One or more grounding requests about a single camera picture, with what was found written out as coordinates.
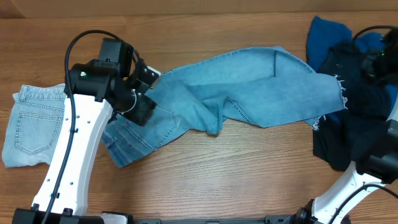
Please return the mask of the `medium blue denim jeans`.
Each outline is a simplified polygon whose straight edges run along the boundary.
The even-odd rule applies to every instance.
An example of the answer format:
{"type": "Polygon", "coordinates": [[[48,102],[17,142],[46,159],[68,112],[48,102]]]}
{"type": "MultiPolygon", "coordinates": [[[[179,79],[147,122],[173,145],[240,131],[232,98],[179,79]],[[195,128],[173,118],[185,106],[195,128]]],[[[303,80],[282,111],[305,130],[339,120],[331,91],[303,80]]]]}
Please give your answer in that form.
{"type": "Polygon", "coordinates": [[[117,116],[102,142],[118,167],[135,162],[191,129],[216,135],[227,119],[269,128],[343,110],[346,97],[334,76],[317,73],[281,47],[239,49],[175,68],[147,92],[155,101],[139,126],[117,116]]]}

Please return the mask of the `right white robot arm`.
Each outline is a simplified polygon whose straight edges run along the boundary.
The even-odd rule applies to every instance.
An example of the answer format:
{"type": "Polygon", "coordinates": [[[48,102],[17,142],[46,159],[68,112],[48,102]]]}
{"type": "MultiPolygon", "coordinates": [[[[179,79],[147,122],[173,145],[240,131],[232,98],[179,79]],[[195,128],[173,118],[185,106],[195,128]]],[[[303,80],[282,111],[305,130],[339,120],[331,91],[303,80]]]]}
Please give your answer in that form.
{"type": "Polygon", "coordinates": [[[369,47],[364,32],[333,46],[320,71],[340,79],[345,109],[315,135],[314,153],[342,176],[287,223],[348,223],[348,213],[397,179],[397,27],[369,47]]]}

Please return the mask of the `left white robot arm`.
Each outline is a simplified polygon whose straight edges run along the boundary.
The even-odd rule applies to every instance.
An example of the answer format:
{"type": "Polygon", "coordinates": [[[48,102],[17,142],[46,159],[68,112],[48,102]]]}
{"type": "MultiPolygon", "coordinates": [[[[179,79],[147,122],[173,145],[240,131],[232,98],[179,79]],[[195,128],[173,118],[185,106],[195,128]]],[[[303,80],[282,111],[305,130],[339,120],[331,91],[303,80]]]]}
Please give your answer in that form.
{"type": "Polygon", "coordinates": [[[67,67],[64,120],[49,170],[31,207],[16,209],[12,224],[133,222],[120,212],[87,215],[88,187],[106,125],[118,114],[144,125],[155,108],[145,92],[159,75],[119,39],[103,39],[99,58],[67,67]]]}

